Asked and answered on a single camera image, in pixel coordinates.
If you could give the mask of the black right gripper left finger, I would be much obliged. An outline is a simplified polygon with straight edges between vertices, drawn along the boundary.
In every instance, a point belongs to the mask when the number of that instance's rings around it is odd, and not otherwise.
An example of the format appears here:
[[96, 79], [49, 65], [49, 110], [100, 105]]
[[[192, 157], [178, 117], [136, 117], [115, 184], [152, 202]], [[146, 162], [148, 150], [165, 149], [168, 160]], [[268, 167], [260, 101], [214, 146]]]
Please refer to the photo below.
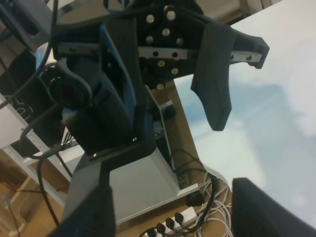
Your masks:
[[112, 188], [97, 187], [53, 231], [54, 237], [114, 237], [116, 221]]

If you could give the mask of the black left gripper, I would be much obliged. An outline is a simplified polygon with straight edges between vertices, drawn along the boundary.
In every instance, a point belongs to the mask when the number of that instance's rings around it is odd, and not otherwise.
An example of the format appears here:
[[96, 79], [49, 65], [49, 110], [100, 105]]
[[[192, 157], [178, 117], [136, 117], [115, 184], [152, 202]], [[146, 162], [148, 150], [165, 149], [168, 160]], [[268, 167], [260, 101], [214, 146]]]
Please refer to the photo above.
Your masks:
[[54, 29], [58, 57], [87, 55], [98, 43], [107, 140], [132, 158], [156, 149], [144, 83], [154, 87], [193, 75], [191, 90], [210, 127], [222, 131], [232, 109], [229, 66], [260, 69], [269, 52], [262, 38], [205, 16], [193, 0], [136, 0], [123, 11]]

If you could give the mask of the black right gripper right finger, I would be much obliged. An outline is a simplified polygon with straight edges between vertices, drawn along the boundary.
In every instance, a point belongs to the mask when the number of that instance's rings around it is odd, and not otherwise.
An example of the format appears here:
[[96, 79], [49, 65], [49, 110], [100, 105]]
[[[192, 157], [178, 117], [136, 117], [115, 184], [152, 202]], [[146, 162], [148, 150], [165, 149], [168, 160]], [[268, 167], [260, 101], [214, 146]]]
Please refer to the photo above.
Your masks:
[[236, 237], [314, 237], [315, 228], [287, 211], [247, 178], [233, 180], [232, 229]]

